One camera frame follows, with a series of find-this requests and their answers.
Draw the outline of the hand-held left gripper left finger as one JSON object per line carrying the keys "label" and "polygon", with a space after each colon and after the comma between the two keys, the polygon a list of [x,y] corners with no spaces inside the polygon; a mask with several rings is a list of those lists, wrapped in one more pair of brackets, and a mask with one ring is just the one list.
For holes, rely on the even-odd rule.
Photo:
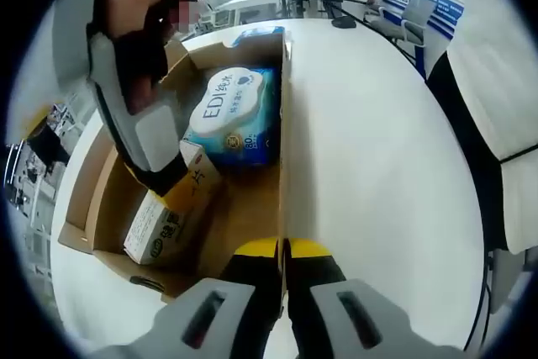
{"label": "hand-held left gripper left finger", "polygon": [[239,247],[219,277],[206,277],[155,316],[127,345],[105,346],[93,358],[261,358],[282,311],[280,241]]}

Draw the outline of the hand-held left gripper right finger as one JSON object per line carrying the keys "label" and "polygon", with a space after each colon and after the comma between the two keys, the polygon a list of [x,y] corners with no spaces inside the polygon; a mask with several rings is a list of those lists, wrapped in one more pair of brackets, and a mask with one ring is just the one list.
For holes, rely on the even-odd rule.
{"label": "hand-held left gripper right finger", "polygon": [[411,327],[399,306],[360,279],[347,278],[314,241],[285,241],[288,316],[301,358],[463,358]]}

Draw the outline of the person's right hand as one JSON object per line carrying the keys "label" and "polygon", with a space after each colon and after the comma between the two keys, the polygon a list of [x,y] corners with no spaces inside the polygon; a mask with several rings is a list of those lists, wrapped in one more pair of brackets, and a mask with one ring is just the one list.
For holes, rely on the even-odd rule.
{"label": "person's right hand", "polygon": [[166,74],[170,0],[104,0],[105,34],[113,41],[127,111],[138,114],[156,99]]}

